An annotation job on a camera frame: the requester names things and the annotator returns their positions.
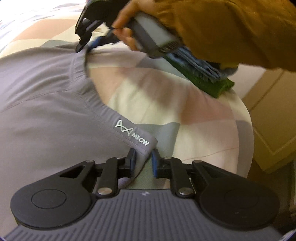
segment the white logo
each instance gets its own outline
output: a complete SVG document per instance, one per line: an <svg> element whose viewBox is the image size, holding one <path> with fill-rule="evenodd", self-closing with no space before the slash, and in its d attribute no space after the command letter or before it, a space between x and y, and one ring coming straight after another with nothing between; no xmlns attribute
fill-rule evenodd
<svg viewBox="0 0 296 241"><path fill-rule="evenodd" d="M150 192L144 191L141 193L143 196L148 196L150 194Z"/></svg>
<svg viewBox="0 0 296 241"><path fill-rule="evenodd" d="M122 120L117 121L117 124L115 127L120 127L121 132L127 132L128 136L131 135L131 133L133 132L133 128L129 128L127 129L125 126L122 125Z"/></svg>
<svg viewBox="0 0 296 241"><path fill-rule="evenodd" d="M125 126L122 125L122 120L118 120L115 127L120 127L121 132L127 132L128 136L130 136L131 133L133 132L133 128L126 128ZM148 141L146 141L143 137L140 137L135 132L131 136L133 138L135 138L137 141L139 141L140 143L142 143L143 145L145 145L145 146L147 146L149 144Z"/></svg>

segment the wooden furniture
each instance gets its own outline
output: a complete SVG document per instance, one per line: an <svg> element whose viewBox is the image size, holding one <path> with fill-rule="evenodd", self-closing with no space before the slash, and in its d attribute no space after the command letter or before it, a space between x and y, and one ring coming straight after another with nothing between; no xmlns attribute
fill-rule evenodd
<svg viewBox="0 0 296 241"><path fill-rule="evenodd" d="M254 160L271 173L296 157L296 73L267 70L243 98L254 130Z"/></svg>

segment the folded clothes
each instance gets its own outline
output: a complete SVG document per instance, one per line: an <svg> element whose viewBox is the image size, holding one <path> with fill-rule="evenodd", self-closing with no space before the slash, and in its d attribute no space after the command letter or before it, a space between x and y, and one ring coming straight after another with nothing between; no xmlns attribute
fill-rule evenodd
<svg viewBox="0 0 296 241"><path fill-rule="evenodd" d="M214 98L234 85L227 77L234 74L237 68L221 70L217 63L195 58L187 47L181 47L164 58L195 86Z"/></svg>

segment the person's arm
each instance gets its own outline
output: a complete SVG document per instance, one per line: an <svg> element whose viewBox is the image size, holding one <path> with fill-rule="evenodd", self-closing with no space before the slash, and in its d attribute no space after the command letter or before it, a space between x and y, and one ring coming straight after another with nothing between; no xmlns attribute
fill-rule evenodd
<svg viewBox="0 0 296 241"><path fill-rule="evenodd" d="M197 58L296 71L296 7L289 0L156 0L151 11ZM128 45L133 49L132 39Z"/></svg>

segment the green cloth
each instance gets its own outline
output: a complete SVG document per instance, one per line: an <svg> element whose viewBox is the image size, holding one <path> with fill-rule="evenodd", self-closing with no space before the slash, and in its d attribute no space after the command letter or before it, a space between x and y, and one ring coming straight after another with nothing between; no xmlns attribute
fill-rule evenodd
<svg viewBox="0 0 296 241"><path fill-rule="evenodd" d="M205 93L213 96L214 98L218 98L224 91L227 91L234 86L234 82L229 79L220 80L215 83L212 83L210 81L206 82L201 78L193 75L189 69L181 66L179 63L175 62L169 57L165 56L164 58L174 68L176 68L181 74L183 74L188 80L190 80L191 83L193 83L196 87L198 87L200 90L204 91Z"/></svg>

